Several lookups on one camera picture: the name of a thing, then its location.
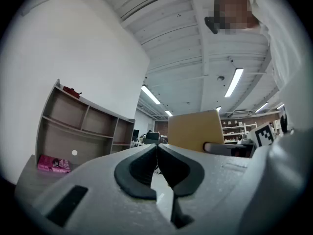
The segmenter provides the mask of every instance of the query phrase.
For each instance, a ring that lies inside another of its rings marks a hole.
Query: black rectangular slot
[[[74,186],[69,193],[46,216],[51,222],[63,227],[85,196],[88,189],[83,186]]]

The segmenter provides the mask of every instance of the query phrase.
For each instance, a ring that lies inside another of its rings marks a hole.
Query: white wall
[[[139,110],[136,110],[135,120],[136,121],[134,129],[139,130],[139,136],[142,136],[143,134],[146,134],[149,131],[148,130],[149,124],[153,125],[153,128],[151,130],[152,131],[154,130],[155,121],[151,117],[148,117]]]
[[[43,0],[29,0],[24,9]],[[49,0],[18,12],[0,47],[0,168],[12,183],[35,152],[52,86],[134,118],[149,58],[103,0]]]

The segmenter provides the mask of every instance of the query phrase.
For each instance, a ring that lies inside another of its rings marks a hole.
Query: fluorescent light
[[[148,90],[147,87],[142,86],[141,89],[149,96],[149,98],[151,98],[154,101],[154,103],[160,104],[157,98]]]
[[[277,109],[280,110],[280,108],[284,107],[285,104],[282,104],[281,106],[279,106]]]
[[[233,80],[230,83],[230,86],[225,94],[225,97],[230,97],[230,95],[233,93],[243,72],[244,72],[243,68],[236,68]]]
[[[170,113],[169,111],[165,111],[167,113],[167,115],[169,115],[170,117],[172,117],[172,113]]]
[[[268,102],[266,102],[264,105],[262,105],[259,109],[257,109],[256,111],[255,111],[255,113],[257,113],[257,112],[259,112],[260,110],[262,110],[265,106],[267,106],[268,105]]]

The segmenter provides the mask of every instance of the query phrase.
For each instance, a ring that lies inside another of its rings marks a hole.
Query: floor
[[[156,191],[156,205],[166,220],[170,222],[173,205],[173,190],[162,174],[153,174],[151,188]]]

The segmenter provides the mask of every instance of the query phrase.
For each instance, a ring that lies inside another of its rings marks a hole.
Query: white shelving unit
[[[257,124],[256,122],[254,124],[243,124],[241,126],[232,126],[232,127],[223,127],[222,129],[223,130],[229,130],[229,129],[244,129],[243,132],[236,132],[236,133],[226,133],[226,134],[223,134],[224,137],[226,136],[237,136],[237,135],[241,135],[241,134],[248,134],[250,131],[247,130],[247,127],[252,127],[252,126],[255,126],[255,128],[257,127]],[[233,140],[233,141],[230,141],[230,140],[225,140],[224,141],[225,143],[232,143],[232,142],[236,142],[237,143],[237,140]]]

